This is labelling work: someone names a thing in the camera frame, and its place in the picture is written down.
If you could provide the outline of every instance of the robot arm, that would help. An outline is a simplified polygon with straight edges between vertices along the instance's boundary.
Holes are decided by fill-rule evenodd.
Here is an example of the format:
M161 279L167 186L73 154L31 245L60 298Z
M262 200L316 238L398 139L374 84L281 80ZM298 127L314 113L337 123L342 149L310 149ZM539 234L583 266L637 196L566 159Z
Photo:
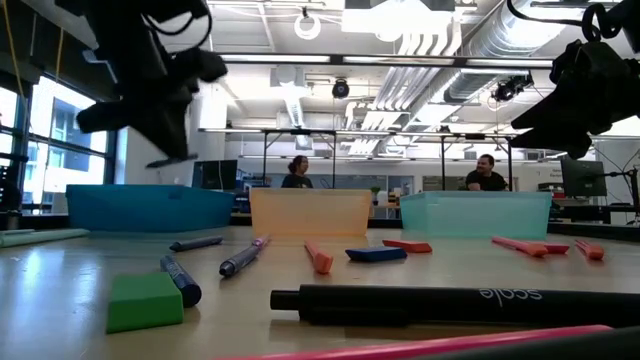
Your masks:
M601 38L613 38L624 30L634 52L640 52L640 1L623 0L608 12L602 4L591 5L582 22L560 22L582 27L585 38L567 45L553 62L550 79L556 89L545 99L512 121L514 129L530 129L511 140L511 146L566 151L571 158L583 157L591 146L589 134L599 135L614 122L640 114L640 65L623 60ZM594 16L598 27L593 25Z
M169 157L169 163L193 158L188 154L185 112L200 79L214 82L227 68L215 53L200 45L213 19L203 0L56 0L57 6L84 16L98 49L85 53L89 62L104 63L115 82L119 101L102 102L77 116L85 133L131 126ZM178 32L163 32L151 20L164 22L190 13ZM193 19L207 17L208 31L194 47L169 54L158 33L177 35Z

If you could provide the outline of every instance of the computer monitor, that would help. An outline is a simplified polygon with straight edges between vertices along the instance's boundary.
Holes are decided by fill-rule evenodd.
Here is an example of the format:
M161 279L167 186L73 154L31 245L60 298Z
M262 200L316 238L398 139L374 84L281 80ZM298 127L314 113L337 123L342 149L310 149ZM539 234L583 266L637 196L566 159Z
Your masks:
M193 187L235 190L238 160L197 161L193 167Z
M565 196L607 196L602 161L562 160Z

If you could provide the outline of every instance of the black marker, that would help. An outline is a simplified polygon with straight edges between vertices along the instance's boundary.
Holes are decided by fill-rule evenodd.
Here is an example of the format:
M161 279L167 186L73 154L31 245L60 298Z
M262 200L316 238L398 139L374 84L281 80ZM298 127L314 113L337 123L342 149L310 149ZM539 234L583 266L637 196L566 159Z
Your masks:
M231 277L240 272L242 268L249 265L249 263L258 256L260 251L267 246L268 242L269 236L263 236L255 239L251 243L251 246L236 255L233 255L220 264L220 275L224 277Z
M222 236L207 236L194 240L176 241L169 249L175 252L198 249L205 246L218 245L222 242Z
M273 290L272 310L314 324L406 326L467 322L573 326L640 325L640 294L527 289L301 285Z
M167 255L160 259L160 269L169 273L171 280L182 293L183 307L195 306L200 301L202 298L200 286L173 257Z
M425 360L635 360L640 353L640 327L566 336L519 344L490 346L414 358Z

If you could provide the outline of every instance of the plastic bin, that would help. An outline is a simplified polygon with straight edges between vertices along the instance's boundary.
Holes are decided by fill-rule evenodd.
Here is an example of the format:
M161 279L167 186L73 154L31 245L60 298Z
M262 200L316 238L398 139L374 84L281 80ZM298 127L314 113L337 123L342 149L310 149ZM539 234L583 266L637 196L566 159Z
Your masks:
M256 236L366 236L369 190L252 189Z
M229 225L234 195L177 185L68 185L71 227L183 232Z
M544 239L551 194L429 191L400 199L403 228L433 238Z

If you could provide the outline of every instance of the woman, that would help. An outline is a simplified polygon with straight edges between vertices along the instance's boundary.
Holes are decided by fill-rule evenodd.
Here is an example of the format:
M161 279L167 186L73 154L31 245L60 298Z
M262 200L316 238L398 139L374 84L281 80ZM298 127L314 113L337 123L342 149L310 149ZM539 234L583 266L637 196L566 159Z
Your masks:
M311 180L304 174L309 169L309 159L306 156L298 155L289 164L289 175L282 181L283 188L306 189L313 188Z

